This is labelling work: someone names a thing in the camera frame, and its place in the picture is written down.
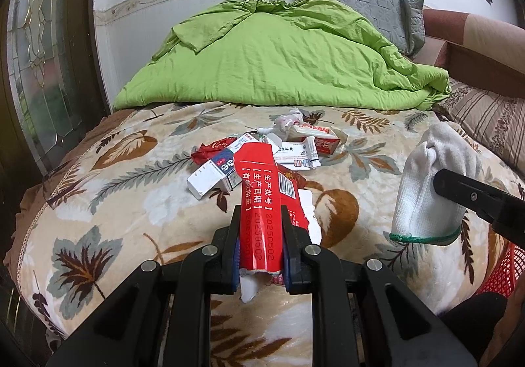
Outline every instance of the floral bedspread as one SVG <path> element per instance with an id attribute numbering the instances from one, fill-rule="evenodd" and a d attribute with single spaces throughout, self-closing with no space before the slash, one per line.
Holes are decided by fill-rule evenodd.
<path id="1" fill-rule="evenodd" d="M 76 161 L 33 221 L 16 277 L 26 303 L 52 331 L 68 336 L 142 261 L 169 264 L 207 244 L 229 224 L 241 190 L 213 190 L 195 199 L 186 186 L 195 170 L 190 153 L 201 143 L 268 127 L 270 117 L 288 110 L 213 102 L 133 113 Z M 406 157 L 436 115 L 302 110 L 309 123 L 348 134 L 344 147 L 299 179 L 313 193 L 322 245 L 354 262 L 381 259 L 434 312 L 471 296 L 506 244 L 474 213 L 467 211 L 460 238 L 446 247 L 388 239 Z M 480 153 L 478 179 L 520 196 L 525 185 L 518 176 L 451 126 Z M 310 303 L 309 296 L 289 296 L 277 285 L 248 304 L 238 296 L 217 296 L 214 363 L 311 365 Z"/>

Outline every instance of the red plastic basket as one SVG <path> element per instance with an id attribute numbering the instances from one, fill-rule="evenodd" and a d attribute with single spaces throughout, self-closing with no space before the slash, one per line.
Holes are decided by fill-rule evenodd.
<path id="1" fill-rule="evenodd" d="M 508 298 L 514 291 L 516 281 L 524 270 L 525 250 L 510 244 L 503 261 L 493 270 L 489 279 L 476 294 L 493 291 Z"/>

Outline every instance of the metal screw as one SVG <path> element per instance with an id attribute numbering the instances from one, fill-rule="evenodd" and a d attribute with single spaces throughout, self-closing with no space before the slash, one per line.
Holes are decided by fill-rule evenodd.
<path id="1" fill-rule="evenodd" d="M 311 256 L 317 256 L 321 253 L 321 247 L 316 244 L 310 244 L 304 248 L 305 252 Z"/>
<path id="2" fill-rule="evenodd" d="M 142 269 L 144 272 L 151 272 L 155 270 L 156 267 L 157 262 L 155 262 L 154 260 L 145 260 L 140 265 L 140 269 Z"/>
<path id="3" fill-rule="evenodd" d="M 372 271 L 379 271 L 383 267 L 383 264 L 381 263 L 380 260 L 370 259 L 367 262 L 367 267 L 368 269 L 371 269 Z"/>
<path id="4" fill-rule="evenodd" d="M 204 256 L 213 256 L 214 254 L 217 254 L 218 251 L 219 249 L 211 244 L 202 248 L 202 253 Z"/>

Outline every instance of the pillowcase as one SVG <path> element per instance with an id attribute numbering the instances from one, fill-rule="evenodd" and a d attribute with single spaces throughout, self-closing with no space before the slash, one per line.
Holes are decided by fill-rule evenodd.
<path id="1" fill-rule="evenodd" d="M 425 43 L 423 0 L 338 0 L 365 16 L 400 53 L 416 54 Z"/>
<path id="2" fill-rule="evenodd" d="M 501 96 L 456 79 L 435 112 L 461 125 L 474 140 L 525 175 L 525 99 Z"/>

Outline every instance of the green comforter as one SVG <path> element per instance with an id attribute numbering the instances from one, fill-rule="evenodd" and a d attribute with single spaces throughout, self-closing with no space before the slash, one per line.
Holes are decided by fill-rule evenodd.
<path id="1" fill-rule="evenodd" d="M 115 109 L 162 101 L 427 110 L 446 70 L 411 63 L 335 0 L 229 0 L 170 30 Z"/>

